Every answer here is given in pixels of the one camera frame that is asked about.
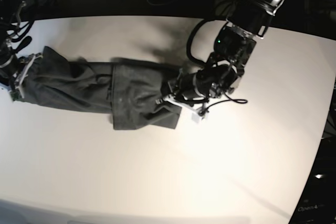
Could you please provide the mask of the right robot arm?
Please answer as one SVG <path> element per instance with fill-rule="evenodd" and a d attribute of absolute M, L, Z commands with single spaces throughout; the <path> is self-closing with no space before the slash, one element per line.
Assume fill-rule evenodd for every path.
<path fill-rule="evenodd" d="M 13 101 L 25 98 L 24 81 L 41 53 L 18 57 L 32 37 L 28 35 L 35 23 L 39 0 L 1 0 L 1 89 Z"/>

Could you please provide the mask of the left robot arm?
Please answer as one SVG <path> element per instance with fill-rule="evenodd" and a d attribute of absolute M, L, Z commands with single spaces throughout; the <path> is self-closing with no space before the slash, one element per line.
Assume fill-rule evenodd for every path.
<path fill-rule="evenodd" d="M 188 59 L 201 67 L 195 73 L 183 73 L 167 83 L 167 91 L 156 101 L 190 109 L 204 118 L 210 99 L 229 97 L 238 87 L 245 66 L 256 45 L 255 37 L 263 38 L 272 18 L 285 0 L 234 0 L 225 24 L 214 41 L 207 61 L 193 57 L 191 45 L 198 30 L 207 19 L 192 30 L 186 45 Z"/>

